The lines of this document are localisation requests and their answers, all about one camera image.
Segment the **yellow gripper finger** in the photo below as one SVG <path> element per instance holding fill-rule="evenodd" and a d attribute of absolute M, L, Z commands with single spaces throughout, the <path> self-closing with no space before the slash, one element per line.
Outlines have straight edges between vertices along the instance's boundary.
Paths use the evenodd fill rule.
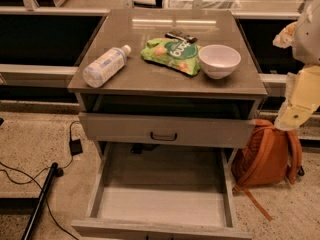
<path fill-rule="evenodd" d="M 297 130 L 312 114 L 312 110 L 285 101 L 278 111 L 274 125 L 277 129 L 283 131 Z"/>
<path fill-rule="evenodd" d="M 288 48 L 293 43 L 293 36 L 297 22 L 292 22 L 284 27 L 273 39 L 273 45 L 279 48 Z"/>

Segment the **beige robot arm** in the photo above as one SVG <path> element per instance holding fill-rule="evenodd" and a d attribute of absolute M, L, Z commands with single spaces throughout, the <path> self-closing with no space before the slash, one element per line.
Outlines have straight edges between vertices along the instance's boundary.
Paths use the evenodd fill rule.
<path fill-rule="evenodd" d="M 297 74 L 287 74 L 285 101 L 275 119 L 280 130 L 298 129 L 320 107 L 320 0 L 313 0 L 297 21 L 283 28 L 273 45 L 291 47 L 293 57 L 304 64 Z"/>

